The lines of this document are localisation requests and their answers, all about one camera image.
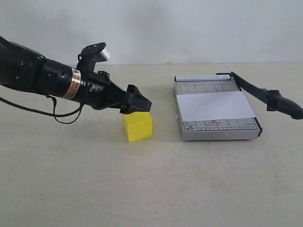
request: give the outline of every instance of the yellow foam block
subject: yellow foam block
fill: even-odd
[[[152,136],[152,117],[149,112],[123,114],[123,126],[129,142]]]

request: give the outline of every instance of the table surface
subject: table surface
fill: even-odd
[[[86,106],[71,125],[0,104],[0,226],[300,227],[303,122],[245,93],[263,127],[252,141],[183,142],[175,75],[234,71],[303,106],[303,64],[103,66],[152,101],[154,136],[128,143],[118,110]],[[52,111],[51,100],[0,96]],[[58,100],[58,113],[78,107]]]

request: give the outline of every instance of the paper sheet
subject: paper sheet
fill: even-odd
[[[177,95],[184,122],[255,117],[242,91]]]

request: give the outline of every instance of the black handle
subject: black handle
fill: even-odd
[[[291,116],[293,119],[303,119],[303,109],[297,103],[284,98],[278,90],[270,90],[267,95],[267,111],[279,111]]]

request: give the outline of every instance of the orange label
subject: orange label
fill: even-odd
[[[72,79],[71,79],[71,84],[70,88],[67,90],[65,95],[62,98],[65,99],[73,99],[79,90],[81,83],[81,73],[77,69],[72,69]]]

